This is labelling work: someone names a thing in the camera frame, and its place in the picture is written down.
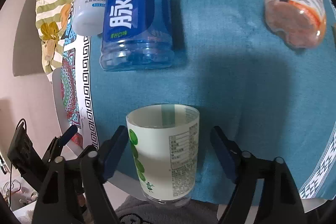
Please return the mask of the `teal patterned table cloth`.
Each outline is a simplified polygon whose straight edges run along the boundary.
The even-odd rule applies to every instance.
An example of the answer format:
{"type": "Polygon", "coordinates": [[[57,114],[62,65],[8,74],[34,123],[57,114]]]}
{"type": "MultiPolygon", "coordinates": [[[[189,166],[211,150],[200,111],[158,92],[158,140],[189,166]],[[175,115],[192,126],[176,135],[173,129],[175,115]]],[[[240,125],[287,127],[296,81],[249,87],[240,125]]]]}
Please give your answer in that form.
{"type": "Polygon", "coordinates": [[[200,112],[193,198],[226,203],[234,185],[210,143],[219,126],[243,150],[285,159],[302,198],[335,196],[335,42],[333,8],[314,49],[293,49],[270,32],[264,0],[170,0],[170,68],[106,72],[101,38],[67,43],[75,56],[83,146],[109,139],[142,106],[178,103],[200,112]]]}

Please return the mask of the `small white plastic bottle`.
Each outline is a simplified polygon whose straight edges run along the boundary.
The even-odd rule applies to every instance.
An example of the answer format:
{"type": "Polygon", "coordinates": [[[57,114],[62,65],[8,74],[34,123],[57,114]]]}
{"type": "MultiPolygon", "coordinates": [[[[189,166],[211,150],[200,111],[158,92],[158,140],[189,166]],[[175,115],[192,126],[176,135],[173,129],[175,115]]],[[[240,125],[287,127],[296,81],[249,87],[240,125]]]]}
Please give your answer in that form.
{"type": "Polygon", "coordinates": [[[74,0],[72,29],[80,36],[102,33],[106,0],[74,0]]]}

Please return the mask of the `blue label plastic cup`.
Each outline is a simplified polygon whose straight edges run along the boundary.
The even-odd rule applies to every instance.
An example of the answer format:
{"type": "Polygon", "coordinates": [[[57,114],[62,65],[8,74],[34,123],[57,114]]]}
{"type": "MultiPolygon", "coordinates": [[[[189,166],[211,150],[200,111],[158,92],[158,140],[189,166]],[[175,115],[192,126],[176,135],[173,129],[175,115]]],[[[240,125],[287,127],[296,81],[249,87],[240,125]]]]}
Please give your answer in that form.
{"type": "Polygon", "coordinates": [[[173,58],[170,0],[106,0],[102,69],[162,69],[173,58]]]}

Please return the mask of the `orange label plastic cup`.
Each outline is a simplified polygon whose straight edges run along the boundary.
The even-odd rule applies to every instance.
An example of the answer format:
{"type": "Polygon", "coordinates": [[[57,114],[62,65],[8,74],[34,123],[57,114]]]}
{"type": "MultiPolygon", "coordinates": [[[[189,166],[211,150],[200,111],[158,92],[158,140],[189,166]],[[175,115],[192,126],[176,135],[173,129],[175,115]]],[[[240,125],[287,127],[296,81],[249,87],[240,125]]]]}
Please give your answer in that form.
{"type": "Polygon", "coordinates": [[[265,21],[291,47],[314,48],[325,36],[323,0],[265,0],[265,21]]]}

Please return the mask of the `grey bed headboard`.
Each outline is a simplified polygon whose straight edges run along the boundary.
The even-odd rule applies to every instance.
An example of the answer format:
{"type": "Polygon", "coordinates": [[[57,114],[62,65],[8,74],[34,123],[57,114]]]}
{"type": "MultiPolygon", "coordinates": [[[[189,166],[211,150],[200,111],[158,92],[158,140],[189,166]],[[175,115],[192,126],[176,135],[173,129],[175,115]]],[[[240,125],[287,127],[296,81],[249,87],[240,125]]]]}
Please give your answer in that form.
{"type": "Polygon", "coordinates": [[[36,0],[25,0],[15,34],[13,76],[43,73],[41,38],[35,26],[36,0]]]}

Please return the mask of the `white green-label plastic cup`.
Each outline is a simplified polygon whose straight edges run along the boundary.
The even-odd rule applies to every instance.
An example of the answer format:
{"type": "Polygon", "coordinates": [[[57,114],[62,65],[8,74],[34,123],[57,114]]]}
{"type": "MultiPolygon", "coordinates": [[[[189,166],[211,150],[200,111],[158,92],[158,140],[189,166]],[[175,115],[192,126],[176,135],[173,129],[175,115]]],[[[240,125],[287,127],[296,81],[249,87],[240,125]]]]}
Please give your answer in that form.
{"type": "Polygon", "coordinates": [[[195,186],[199,111],[151,105],[126,116],[131,152],[144,196],[157,207],[182,207],[195,186]]]}

